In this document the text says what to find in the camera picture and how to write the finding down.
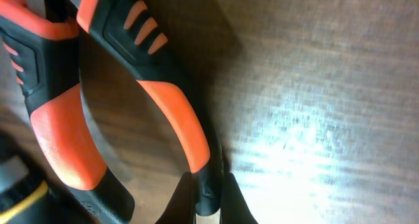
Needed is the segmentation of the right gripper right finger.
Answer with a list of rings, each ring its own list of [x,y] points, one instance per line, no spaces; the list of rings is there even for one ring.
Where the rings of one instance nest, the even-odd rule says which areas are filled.
[[[223,179],[220,223],[257,224],[232,173],[225,174]]]

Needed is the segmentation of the yellow black stubby screwdriver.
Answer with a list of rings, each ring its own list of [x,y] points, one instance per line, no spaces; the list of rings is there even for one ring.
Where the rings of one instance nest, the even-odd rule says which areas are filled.
[[[94,220],[14,139],[2,132],[1,222],[72,224]]]

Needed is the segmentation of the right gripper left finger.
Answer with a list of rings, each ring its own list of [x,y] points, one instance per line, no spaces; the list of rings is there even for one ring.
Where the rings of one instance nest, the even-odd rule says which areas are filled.
[[[185,172],[156,224],[195,224],[195,205],[192,175],[190,172]]]

